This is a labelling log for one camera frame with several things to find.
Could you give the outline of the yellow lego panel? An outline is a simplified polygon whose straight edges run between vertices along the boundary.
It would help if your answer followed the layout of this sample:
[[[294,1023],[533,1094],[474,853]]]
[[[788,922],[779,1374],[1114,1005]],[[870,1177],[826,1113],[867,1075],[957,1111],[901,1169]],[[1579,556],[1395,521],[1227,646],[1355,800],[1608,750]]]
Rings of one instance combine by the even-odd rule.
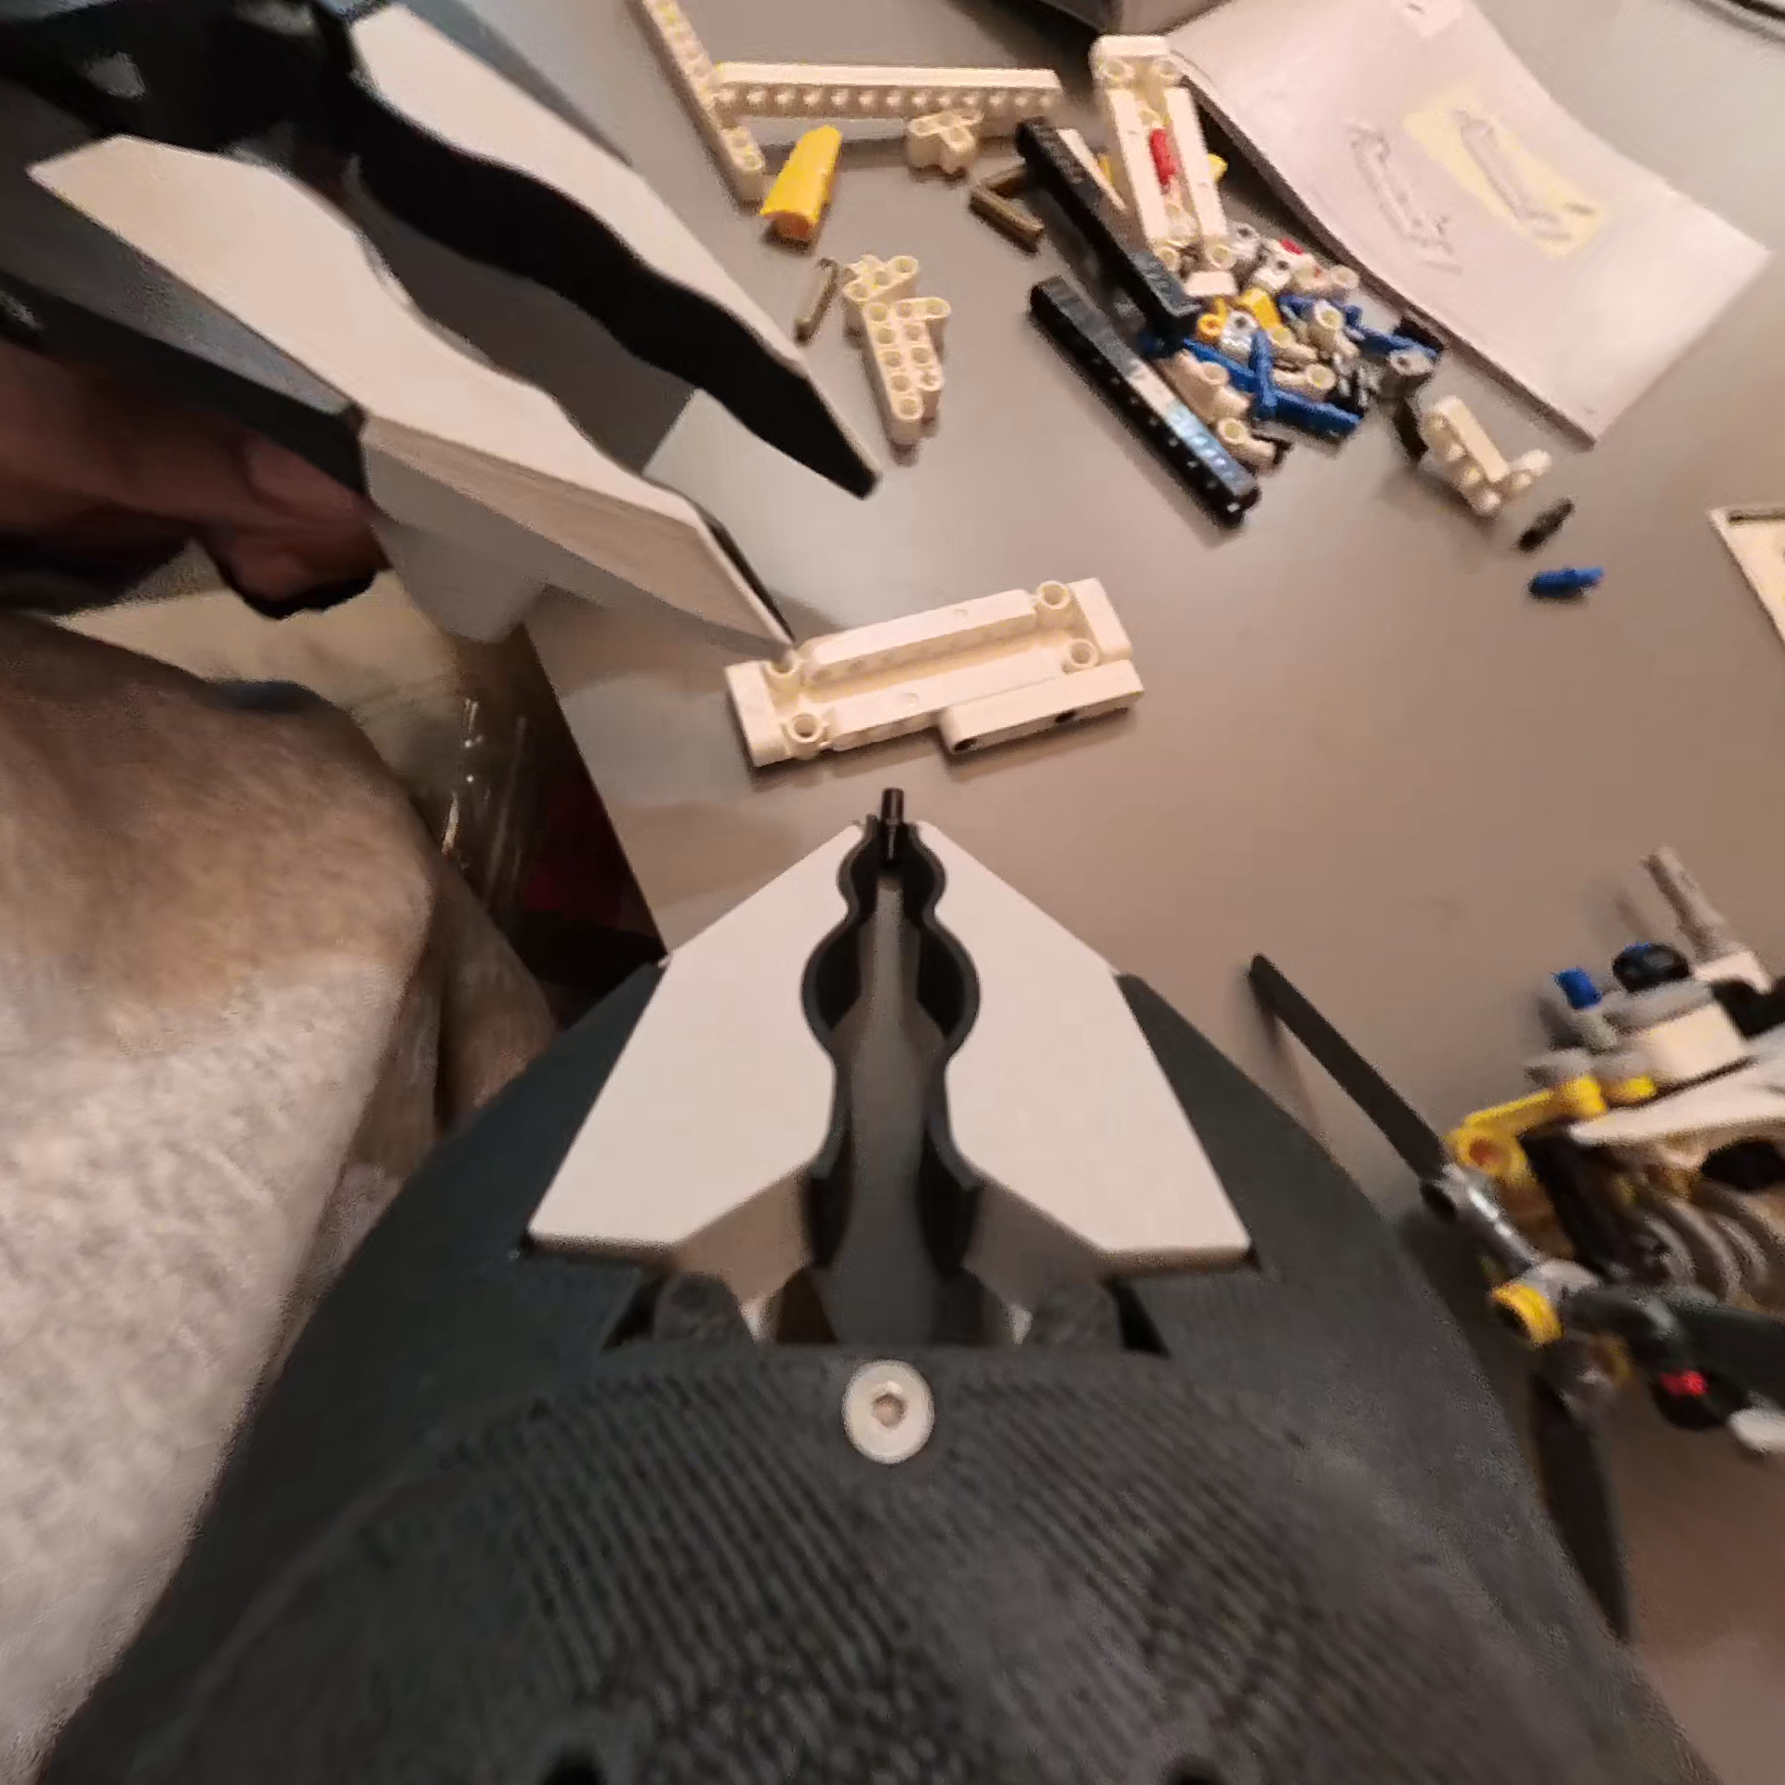
[[[812,246],[832,202],[839,157],[838,125],[814,125],[795,140],[757,213],[771,237]]]

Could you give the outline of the zebra striped sticker sheet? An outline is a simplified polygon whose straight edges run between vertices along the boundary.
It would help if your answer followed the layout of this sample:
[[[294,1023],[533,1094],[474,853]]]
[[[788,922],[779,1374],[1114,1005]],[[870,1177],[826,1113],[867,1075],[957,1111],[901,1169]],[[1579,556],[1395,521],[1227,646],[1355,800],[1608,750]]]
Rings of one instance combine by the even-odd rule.
[[[1783,504],[1715,505],[1709,522],[1783,638]]]

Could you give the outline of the pile of small lego parts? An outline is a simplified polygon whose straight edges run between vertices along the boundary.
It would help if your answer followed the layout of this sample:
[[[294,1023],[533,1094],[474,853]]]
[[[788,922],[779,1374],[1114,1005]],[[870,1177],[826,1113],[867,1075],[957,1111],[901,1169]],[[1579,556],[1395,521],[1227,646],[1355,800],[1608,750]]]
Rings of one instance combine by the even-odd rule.
[[[1246,223],[1206,255],[1183,250],[1178,279],[1187,333],[1136,327],[1133,346],[1243,467],[1273,469],[1300,440],[1345,444],[1368,417],[1411,461],[1428,455],[1422,390],[1447,341],[1422,312],[1374,318],[1354,268]]]

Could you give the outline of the white lego block with pins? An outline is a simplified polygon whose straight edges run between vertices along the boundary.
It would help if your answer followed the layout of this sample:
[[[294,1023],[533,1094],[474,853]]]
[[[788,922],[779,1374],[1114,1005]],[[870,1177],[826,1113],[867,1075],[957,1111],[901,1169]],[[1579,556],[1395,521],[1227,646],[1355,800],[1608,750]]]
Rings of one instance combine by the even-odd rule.
[[[1478,521],[1494,521],[1525,497],[1550,469],[1550,455],[1530,448],[1507,457],[1475,410],[1455,395],[1416,408],[1416,428],[1439,477]]]

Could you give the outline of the wide white angled lego beam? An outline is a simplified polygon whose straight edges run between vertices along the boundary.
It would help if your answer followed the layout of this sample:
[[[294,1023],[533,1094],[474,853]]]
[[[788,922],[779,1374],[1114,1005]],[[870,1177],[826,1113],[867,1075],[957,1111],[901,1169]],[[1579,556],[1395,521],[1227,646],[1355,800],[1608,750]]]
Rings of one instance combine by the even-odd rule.
[[[914,455],[942,415],[950,316],[951,305],[944,298],[897,298],[862,305],[862,366],[894,455]]]

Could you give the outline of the red packet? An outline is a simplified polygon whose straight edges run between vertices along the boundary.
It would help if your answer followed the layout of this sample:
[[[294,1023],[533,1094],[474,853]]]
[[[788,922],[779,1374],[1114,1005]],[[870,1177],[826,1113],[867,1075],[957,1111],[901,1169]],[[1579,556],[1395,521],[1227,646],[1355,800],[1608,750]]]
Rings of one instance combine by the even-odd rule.
[[[551,797],[512,911],[520,960],[566,988],[606,988],[662,959],[609,815],[584,783]]]

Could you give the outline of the clear plastic bag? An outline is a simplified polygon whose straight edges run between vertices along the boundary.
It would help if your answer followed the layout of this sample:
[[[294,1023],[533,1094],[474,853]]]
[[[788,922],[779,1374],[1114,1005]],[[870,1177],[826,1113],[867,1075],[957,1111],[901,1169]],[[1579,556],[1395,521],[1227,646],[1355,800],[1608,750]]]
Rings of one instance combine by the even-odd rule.
[[[597,792],[525,635],[499,646],[462,646],[456,707],[432,746],[430,773],[419,807],[444,859],[520,956],[509,938],[512,911],[545,806],[562,782]],[[566,988],[528,972],[558,1020],[569,1020],[632,971],[606,988]]]

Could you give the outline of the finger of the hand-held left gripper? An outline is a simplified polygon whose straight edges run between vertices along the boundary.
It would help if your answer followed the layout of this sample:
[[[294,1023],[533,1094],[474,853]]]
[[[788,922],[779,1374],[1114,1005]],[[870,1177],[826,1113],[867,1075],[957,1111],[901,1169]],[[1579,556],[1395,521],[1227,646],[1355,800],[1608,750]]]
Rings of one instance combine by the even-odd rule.
[[[880,467],[788,333],[606,142],[407,3],[312,3],[326,113],[391,216],[533,282],[856,499]]]
[[[295,178],[136,138],[37,161],[30,178],[364,415],[375,536],[442,628],[502,639],[544,591],[632,591],[724,635],[790,646],[705,514],[435,327]]]

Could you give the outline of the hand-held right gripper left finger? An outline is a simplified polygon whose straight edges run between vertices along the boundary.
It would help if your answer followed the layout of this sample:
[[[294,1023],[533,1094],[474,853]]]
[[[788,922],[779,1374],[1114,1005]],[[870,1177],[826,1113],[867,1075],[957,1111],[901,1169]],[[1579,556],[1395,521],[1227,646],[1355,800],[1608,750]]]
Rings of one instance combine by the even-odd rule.
[[[878,824],[856,823],[674,949],[527,1238],[721,1281],[765,1336],[850,1217],[839,1031],[876,905]]]

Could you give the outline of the person's left hand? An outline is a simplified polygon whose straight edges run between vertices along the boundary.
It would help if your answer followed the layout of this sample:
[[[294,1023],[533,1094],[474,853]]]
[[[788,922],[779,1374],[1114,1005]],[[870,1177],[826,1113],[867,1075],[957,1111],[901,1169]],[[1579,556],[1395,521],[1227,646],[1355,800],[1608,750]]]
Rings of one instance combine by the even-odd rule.
[[[252,609],[387,569],[367,501],[256,431],[90,363],[1,346],[1,567],[17,606],[92,606],[199,548]]]

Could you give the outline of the partly built lego model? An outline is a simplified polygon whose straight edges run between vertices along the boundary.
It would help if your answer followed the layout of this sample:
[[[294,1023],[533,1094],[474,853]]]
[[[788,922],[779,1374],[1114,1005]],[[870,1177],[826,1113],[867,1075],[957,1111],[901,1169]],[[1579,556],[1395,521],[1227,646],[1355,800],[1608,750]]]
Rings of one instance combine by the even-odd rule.
[[[1603,1411],[1630,1380],[1682,1431],[1780,1456],[1780,977],[1672,849],[1643,860],[1685,949],[1630,944],[1604,988],[1554,977],[1570,1045],[1530,1090],[1439,1130],[1267,956],[1259,1009],[1416,1170],[1473,1250],[1494,1317],[1532,1355],[1528,1431],[1554,1527],[1632,1634]]]

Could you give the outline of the white lego frame red piece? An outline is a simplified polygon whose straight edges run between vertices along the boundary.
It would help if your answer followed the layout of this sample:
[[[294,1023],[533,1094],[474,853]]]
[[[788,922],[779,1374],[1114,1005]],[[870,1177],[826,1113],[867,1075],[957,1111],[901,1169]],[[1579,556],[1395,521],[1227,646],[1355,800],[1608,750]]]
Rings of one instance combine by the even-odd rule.
[[[1182,276],[1231,273],[1234,244],[1189,81],[1161,36],[1097,36],[1088,71],[1130,234]]]

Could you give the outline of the lego instruction booklet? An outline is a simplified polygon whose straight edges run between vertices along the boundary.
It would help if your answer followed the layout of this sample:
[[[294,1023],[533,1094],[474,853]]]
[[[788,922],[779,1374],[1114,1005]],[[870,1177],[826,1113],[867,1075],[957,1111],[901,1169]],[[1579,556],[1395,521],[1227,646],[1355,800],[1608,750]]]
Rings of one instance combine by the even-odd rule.
[[[1599,440],[1773,252],[1581,125],[1476,3],[1052,3],[1151,29],[1388,296]]]

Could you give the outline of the long black lego beam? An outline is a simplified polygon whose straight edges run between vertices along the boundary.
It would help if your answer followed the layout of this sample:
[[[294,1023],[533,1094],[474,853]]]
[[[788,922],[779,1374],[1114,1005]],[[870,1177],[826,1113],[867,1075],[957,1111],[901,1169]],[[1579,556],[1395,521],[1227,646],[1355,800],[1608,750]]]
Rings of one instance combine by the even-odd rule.
[[[1115,206],[1064,144],[1062,132],[1027,118],[1018,122],[1013,142],[1030,186],[1080,234],[1105,281],[1125,296],[1150,332],[1166,341],[1189,337],[1198,303],[1151,248],[1125,240]]]
[[[1257,480],[1115,325],[1062,276],[1030,287],[1030,318],[1223,529],[1257,504]]]

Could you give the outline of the white lego panel assembly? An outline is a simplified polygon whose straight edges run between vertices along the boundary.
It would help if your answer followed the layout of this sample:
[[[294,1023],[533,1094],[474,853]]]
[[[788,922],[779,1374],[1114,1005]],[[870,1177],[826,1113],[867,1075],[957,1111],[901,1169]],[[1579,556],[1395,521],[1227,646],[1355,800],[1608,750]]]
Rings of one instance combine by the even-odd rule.
[[[1102,581],[1040,581],[824,633],[724,669],[749,765],[930,732],[976,755],[1101,720],[1146,692]]]

